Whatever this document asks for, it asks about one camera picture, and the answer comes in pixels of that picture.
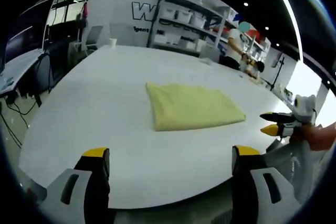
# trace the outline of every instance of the desk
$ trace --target desk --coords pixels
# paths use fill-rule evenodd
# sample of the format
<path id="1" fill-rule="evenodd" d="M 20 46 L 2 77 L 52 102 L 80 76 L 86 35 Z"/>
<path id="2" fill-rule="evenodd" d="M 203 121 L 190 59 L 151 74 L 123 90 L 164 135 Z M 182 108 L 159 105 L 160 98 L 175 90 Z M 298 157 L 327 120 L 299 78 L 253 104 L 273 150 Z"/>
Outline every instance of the desk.
<path id="1" fill-rule="evenodd" d="M 0 76 L 0 97 L 16 89 L 19 80 L 40 59 L 42 53 L 42 49 L 34 49 L 6 63 Z M 41 100 L 37 94 L 35 99 L 40 106 Z"/>
<path id="2" fill-rule="evenodd" d="M 88 149 L 110 149 L 110 208 L 165 205 L 205 192 L 231 177 L 232 146 L 264 152 L 274 141 L 259 115 L 289 112 L 274 94 L 240 72 L 174 52 L 102 47 L 72 69 L 36 112 L 19 167 L 47 187 Z M 220 89 L 245 122 L 210 129 L 155 132 L 146 82 Z"/>

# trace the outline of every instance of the folded towel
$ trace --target folded towel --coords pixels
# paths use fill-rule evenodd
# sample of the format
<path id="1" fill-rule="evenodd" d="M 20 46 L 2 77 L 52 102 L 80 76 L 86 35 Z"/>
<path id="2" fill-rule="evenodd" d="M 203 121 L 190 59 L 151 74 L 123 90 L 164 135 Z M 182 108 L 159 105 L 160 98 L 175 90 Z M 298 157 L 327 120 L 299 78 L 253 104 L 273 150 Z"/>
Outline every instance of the folded towel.
<path id="1" fill-rule="evenodd" d="M 147 83 L 156 131 L 179 131 L 242 122 L 245 114 L 219 90 Z"/>

